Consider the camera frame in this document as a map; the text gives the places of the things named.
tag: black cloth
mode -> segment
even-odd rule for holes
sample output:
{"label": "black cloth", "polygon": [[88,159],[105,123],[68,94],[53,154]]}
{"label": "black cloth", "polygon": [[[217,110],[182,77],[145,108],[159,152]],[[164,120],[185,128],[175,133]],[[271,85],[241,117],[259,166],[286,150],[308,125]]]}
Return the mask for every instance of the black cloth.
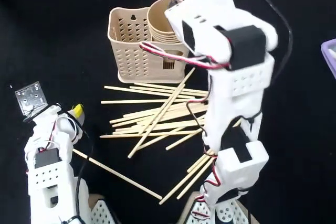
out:
{"label": "black cloth", "polygon": [[[65,109],[82,103],[85,128],[96,140],[94,158],[164,196],[202,154],[201,137],[166,151],[170,137],[129,160],[136,139],[99,139],[111,133],[109,120],[156,105],[101,105],[101,100],[144,99],[150,95],[104,90],[126,87],[107,39],[109,11],[139,8],[155,0],[10,0],[0,7],[1,223],[28,223],[29,197],[23,148],[33,125],[22,122],[14,91],[40,81],[49,103]],[[236,5],[270,22],[279,33],[272,53],[279,62],[287,34],[262,0]],[[261,223],[327,223],[333,218],[335,181],[336,82],[320,51],[336,38],[333,0],[273,0],[293,28],[292,56],[277,82],[266,90],[259,138],[269,162],[250,190],[251,211]],[[187,86],[207,87],[206,71],[197,69]],[[83,138],[76,148],[89,152]],[[82,158],[73,154],[77,174]],[[175,223],[189,193],[163,206],[158,200],[105,170],[89,164],[84,173],[91,193],[103,194],[123,223]],[[193,190],[198,190],[199,180]]]}

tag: black cable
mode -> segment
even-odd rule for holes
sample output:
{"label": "black cable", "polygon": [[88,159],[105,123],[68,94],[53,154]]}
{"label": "black cable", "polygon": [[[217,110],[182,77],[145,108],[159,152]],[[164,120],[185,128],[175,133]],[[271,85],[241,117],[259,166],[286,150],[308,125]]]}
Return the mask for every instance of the black cable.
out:
{"label": "black cable", "polygon": [[[212,76],[210,75],[210,76],[209,76],[209,91],[208,91],[208,94],[206,95],[206,97],[204,97],[204,98],[202,99],[203,101],[201,101],[200,103],[204,103],[204,102],[206,102],[206,100],[207,100],[207,99],[209,98],[209,96],[210,96],[211,89],[212,89]],[[202,129],[202,132],[204,132],[205,136],[207,136],[208,134],[206,133],[206,130],[204,129],[204,127],[202,127],[202,126],[200,125],[200,123],[199,123],[197,117],[195,116],[195,114],[194,114],[194,113],[192,112],[192,110],[190,109],[190,107],[189,107],[189,103],[191,103],[191,102],[187,102],[187,103],[186,103],[186,107],[187,107],[187,109],[188,109],[190,115],[191,115],[191,116],[194,118],[194,120],[196,121],[197,126],[198,126],[200,129]]]}
{"label": "black cable", "polygon": [[71,223],[73,220],[79,220],[79,222],[81,224],[85,224],[85,222],[83,221],[83,219],[79,216],[79,215],[75,215],[73,217],[71,217],[70,219],[68,219],[67,221],[63,221],[62,224],[69,224]]}
{"label": "black cable", "polygon": [[275,5],[271,2],[271,0],[264,0],[271,8],[272,10],[280,17],[280,19],[282,20],[283,24],[285,25],[285,27],[288,30],[288,46],[287,46],[287,52],[285,53],[282,61],[280,62],[280,65],[277,69],[277,72],[275,72],[273,74],[272,80],[271,80],[271,84],[273,84],[275,82],[275,80],[279,77],[279,75],[281,74],[281,72],[283,71],[284,67],[286,66],[291,53],[292,53],[292,49],[293,49],[293,33],[292,33],[292,29],[288,23],[288,21],[286,20],[286,18],[284,17],[284,15],[279,11],[278,8],[275,7]]}
{"label": "black cable", "polygon": [[246,195],[246,201],[247,201],[247,218],[248,218],[248,224],[251,224],[251,211],[250,211],[250,207],[251,207],[251,202],[250,202],[250,197],[249,195]]}
{"label": "black cable", "polygon": [[80,210],[79,210],[79,186],[80,186],[80,180],[82,178],[84,168],[85,168],[86,164],[89,161],[89,158],[93,155],[94,141],[90,138],[89,134],[85,131],[85,129],[83,128],[83,126],[78,122],[78,120],[73,115],[71,115],[68,111],[64,111],[62,109],[62,107],[61,107],[60,104],[57,103],[57,105],[61,108],[61,112],[67,114],[68,117],[70,117],[71,119],[73,119],[75,121],[75,123],[78,125],[78,127],[80,127],[80,129],[83,131],[83,134],[85,134],[85,136],[88,138],[88,140],[91,141],[91,151],[90,151],[89,155],[87,155],[86,159],[83,161],[82,167],[80,168],[78,176],[77,176],[76,191],[75,191],[76,215],[80,216]]}
{"label": "black cable", "polygon": [[37,117],[38,115],[42,114],[43,112],[45,112],[48,108],[50,108],[51,105],[47,105],[45,106],[43,109],[41,109],[39,112],[37,112],[35,115],[33,116],[28,116],[26,118],[23,119],[23,122],[24,123],[30,123],[35,117]]}

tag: stack of paper cups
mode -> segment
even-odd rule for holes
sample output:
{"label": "stack of paper cups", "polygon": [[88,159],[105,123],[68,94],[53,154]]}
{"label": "stack of paper cups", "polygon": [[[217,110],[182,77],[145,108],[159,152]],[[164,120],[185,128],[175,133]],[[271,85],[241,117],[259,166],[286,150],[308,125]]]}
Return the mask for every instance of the stack of paper cups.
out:
{"label": "stack of paper cups", "polygon": [[182,0],[158,0],[148,10],[147,21],[153,41],[173,44],[180,43],[164,12]]}

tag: yellow object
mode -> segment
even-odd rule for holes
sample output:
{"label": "yellow object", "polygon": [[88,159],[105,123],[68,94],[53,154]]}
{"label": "yellow object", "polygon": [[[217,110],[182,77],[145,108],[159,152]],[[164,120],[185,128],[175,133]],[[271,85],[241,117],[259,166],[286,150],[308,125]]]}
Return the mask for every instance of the yellow object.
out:
{"label": "yellow object", "polygon": [[77,104],[76,107],[74,108],[75,118],[79,118],[80,115],[82,115],[82,113],[83,113],[83,105]]}

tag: beige plastic basket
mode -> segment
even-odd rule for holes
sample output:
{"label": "beige plastic basket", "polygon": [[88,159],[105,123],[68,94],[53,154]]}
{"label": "beige plastic basket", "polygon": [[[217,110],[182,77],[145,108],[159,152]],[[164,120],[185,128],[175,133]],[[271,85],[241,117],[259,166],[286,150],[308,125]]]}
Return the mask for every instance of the beige plastic basket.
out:
{"label": "beige plastic basket", "polygon": [[[179,83],[184,78],[184,63],[163,59],[139,47],[139,42],[152,40],[147,24],[148,9],[118,7],[110,12],[108,38],[116,58],[118,78],[124,83]],[[172,54],[187,57],[189,53],[182,43],[153,44]]]}

